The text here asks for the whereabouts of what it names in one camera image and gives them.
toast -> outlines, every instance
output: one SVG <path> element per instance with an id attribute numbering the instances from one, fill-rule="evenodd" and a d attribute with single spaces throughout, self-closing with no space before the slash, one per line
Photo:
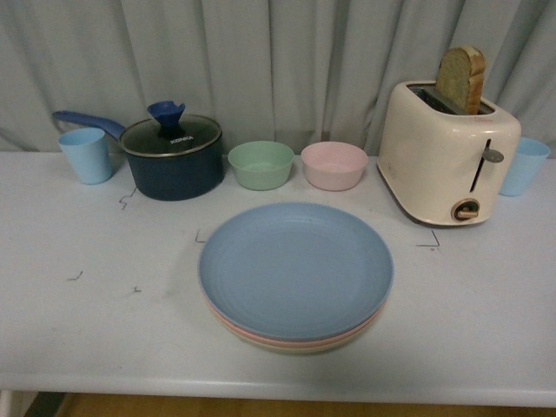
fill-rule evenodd
<path id="1" fill-rule="evenodd" d="M 436 89 L 468 115 L 476 115 L 486 66 L 485 57 L 477 48 L 451 48 L 440 61 Z"/>

plate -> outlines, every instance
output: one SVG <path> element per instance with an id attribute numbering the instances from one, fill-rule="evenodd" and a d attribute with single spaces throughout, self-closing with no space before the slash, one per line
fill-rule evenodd
<path id="1" fill-rule="evenodd" d="M 348 343 L 354 337 L 362 333 L 362 331 L 365 330 L 374 321 L 376 316 L 382 310 L 383 306 L 384 305 L 382 305 L 370 318 L 362 322 L 362 324 L 360 324 L 359 326 L 352 328 L 346 333 L 338 334 L 334 337 L 321 339 L 318 341 L 275 341 L 274 339 L 268 339 L 257 334 L 252 334 L 242 328 L 235 326 L 233 323 L 229 322 L 228 320 L 226 320 L 226 318 L 221 316 L 209 304 L 209 308 L 215 315 L 216 319 L 240 339 L 251 342 L 263 348 L 270 348 L 271 350 L 297 354 L 312 354 L 316 352 L 323 352 L 325 350 L 337 348 L 341 345 L 344 345 L 345 343 Z"/>
<path id="2" fill-rule="evenodd" d="M 223 223 L 205 243 L 198 272 L 210 305 L 235 326 L 276 341 L 318 341 L 372 317 L 394 265 L 361 219 L 289 202 Z"/>

pink bowl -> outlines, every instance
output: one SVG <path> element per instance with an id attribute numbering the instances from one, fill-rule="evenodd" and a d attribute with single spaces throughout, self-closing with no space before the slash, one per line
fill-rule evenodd
<path id="1" fill-rule="evenodd" d="M 318 189 L 343 191 L 355 187 L 368 163 L 365 151 L 344 142 L 318 142 L 301 152 L 307 181 Z"/>

navy blue saucepan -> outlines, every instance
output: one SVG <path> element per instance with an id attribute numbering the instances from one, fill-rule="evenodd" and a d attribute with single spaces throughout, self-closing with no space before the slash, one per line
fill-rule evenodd
<path id="1" fill-rule="evenodd" d="M 125 151 L 137 189 L 156 200 L 187 200 L 209 192 L 224 178 L 222 129 L 204 116 L 183 115 L 185 105 L 159 102 L 154 119 L 128 128 L 103 117 L 57 111 L 63 122 L 103 129 Z"/>

toaster knob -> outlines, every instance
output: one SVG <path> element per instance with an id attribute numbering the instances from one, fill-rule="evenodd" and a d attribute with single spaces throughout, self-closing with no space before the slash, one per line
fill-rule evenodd
<path id="1" fill-rule="evenodd" d="M 504 156 L 496 149 L 486 148 L 483 152 L 483 159 L 492 163 L 499 163 L 504 161 Z"/>
<path id="2" fill-rule="evenodd" d="M 472 198 L 456 202 L 452 208 L 452 217 L 463 222 L 479 216 L 479 202 Z"/>

